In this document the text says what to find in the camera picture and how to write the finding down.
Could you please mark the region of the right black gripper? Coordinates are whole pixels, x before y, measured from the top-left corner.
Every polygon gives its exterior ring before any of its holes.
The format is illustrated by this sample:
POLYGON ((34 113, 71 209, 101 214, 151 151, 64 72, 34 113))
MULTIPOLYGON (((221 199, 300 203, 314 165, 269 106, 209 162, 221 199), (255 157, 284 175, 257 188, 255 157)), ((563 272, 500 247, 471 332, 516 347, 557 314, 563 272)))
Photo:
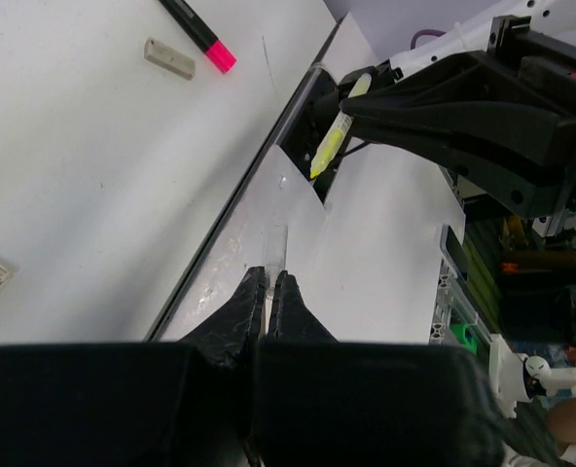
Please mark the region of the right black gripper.
POLYGON ((346 98, 349 134, 464 177, 525 219, 576 210, 576 47, 496 18, 483 51, 346 98))

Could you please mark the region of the bare human hand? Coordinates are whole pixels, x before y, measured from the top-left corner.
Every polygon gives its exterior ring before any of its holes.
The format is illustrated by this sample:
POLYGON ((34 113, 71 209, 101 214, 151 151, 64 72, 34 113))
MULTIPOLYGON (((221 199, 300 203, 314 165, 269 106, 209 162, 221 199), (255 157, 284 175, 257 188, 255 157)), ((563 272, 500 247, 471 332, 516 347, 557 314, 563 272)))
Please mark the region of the bare human hand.
POLYGON ((576 445, 576 400, 564 401, 550 409, 546 424, 560 451, 576 445))

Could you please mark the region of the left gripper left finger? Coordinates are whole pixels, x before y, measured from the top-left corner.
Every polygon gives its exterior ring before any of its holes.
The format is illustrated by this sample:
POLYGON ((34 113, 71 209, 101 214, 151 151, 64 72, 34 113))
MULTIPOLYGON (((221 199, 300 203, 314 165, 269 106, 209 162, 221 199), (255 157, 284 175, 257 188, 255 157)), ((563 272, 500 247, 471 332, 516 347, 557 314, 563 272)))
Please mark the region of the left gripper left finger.
POLYGON ((0 466, 248 466, 265 273, 179 341, 0 345, 0 466))

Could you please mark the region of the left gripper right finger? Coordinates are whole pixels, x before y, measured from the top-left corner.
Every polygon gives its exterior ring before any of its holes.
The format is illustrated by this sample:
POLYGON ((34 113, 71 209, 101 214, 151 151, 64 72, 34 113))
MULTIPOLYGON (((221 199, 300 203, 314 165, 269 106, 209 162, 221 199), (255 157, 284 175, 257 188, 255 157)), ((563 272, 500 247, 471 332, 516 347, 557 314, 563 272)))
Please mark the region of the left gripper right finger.
POLYGON ((252 409, 267 466, 499 466, 505 457, 504 418, 472 353, 338 341, 287 272, 256 350, 252 409))

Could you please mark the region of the thin yellow highlighter pen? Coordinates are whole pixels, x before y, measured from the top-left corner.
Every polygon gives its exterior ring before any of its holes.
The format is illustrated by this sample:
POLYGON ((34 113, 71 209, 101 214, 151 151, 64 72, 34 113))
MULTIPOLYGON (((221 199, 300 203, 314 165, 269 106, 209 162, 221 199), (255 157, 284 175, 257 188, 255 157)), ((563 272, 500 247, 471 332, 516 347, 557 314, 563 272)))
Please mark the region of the thin yellow highlighter pen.
MULTIPOLYGON (((362 74, 357 79, 347 97, 353 98, 364 95, 369 90, 371 82, 372 76, 369 73, 362 74)), ((352 121, 352 117, 348 116, 342 110, 339 111, 311 161, 309 179, 316 178, 327 169, 345 140, 352 121)))

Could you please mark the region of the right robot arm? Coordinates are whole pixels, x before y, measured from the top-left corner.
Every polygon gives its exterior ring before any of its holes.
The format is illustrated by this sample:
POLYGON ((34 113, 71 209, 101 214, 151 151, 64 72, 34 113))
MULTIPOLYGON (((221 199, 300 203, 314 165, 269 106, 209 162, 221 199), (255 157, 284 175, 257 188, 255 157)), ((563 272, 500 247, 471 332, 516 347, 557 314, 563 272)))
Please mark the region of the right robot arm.
POLYGON ((376 69, 351 133, 464 177, 525 219, 576 210, 576 1, 502 1, 376 69))

